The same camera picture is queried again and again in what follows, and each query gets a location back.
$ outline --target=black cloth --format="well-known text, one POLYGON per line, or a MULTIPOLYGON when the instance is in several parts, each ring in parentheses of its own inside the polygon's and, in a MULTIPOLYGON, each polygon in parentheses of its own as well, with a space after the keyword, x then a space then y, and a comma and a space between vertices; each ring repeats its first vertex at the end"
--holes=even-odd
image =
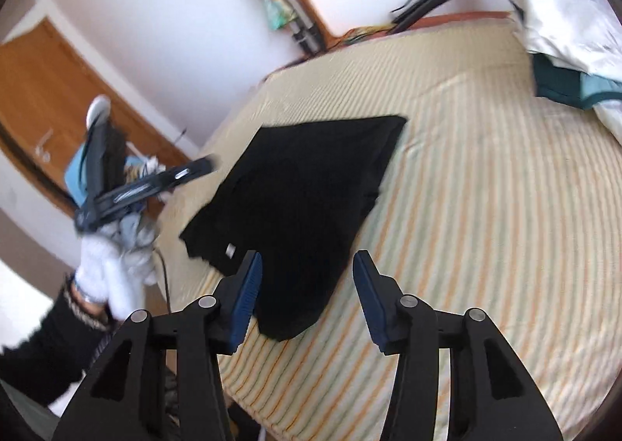
POLYGON ((247 250, 261 253, 255 314, 266 336, 293 338, 320 317, 405 123, 385 116, 262 127, 183 230, 189 257, 225 276, 247 250))
POLYGON ((82 312, 63 287, 41 326, 17 348, 0 353, 0 378, 48 406, 80 381, 110 326, 82 312))

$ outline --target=dark green fabric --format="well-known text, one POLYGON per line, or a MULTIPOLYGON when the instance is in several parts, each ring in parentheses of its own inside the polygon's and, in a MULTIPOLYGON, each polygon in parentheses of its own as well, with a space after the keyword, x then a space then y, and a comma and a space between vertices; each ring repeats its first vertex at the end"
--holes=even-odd
POLYGON ((622 83, 574 69, 556 67, 544 54, 533 54, 536 96, 589 110, 609 99, 622 100, 622 83))

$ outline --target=white round object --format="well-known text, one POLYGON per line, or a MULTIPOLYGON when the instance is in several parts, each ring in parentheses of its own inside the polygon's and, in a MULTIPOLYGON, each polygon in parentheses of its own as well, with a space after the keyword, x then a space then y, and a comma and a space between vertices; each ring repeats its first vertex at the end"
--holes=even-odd
POLYGON ((107 119, 110 116, 110 98, 105 95, 95 97, 86 112, 86 128, 89 129, 99 117, 107 119))

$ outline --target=striped fabric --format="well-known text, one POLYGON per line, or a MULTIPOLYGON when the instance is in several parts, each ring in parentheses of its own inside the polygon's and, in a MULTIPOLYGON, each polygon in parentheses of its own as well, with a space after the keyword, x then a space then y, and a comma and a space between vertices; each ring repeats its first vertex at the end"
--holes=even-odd
MULTIPOLYGON (((383 114, 409 122, 355 249, 436 309, 486 310, 571 439, 622 365, 622 150, 591 111, 533 97, 509 21, 375 40, 272 76, 203 149, 219 171, 162 214, 173 306, 218 283, 177 236, 261 125, 383 114)), ((372 344, 348 268, 312 328, 276 343, 252 320, 220 370, 276 436, 357 441, 379 437, 396 364, 372 344)), ((442 353, 436 439, 448 413, 442 353)))

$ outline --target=light blue fabric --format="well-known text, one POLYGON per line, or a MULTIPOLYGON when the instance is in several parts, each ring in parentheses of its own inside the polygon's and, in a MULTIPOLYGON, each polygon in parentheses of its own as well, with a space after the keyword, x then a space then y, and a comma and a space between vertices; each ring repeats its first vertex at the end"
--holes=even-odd
MULTIPOLYGON (((86 170, 82 169, 82 180, 80 180, 80 161, 82 160, 82 152, 84 144, 80 145, 76 155, 65 169, 65 184, 69 195, 73 198, 78 206, 82 206, 86 200, 86 170)), ((130 156, 126 158, 126 166, 136 166, 142 164, 142 160, 138 157, 130 156)))

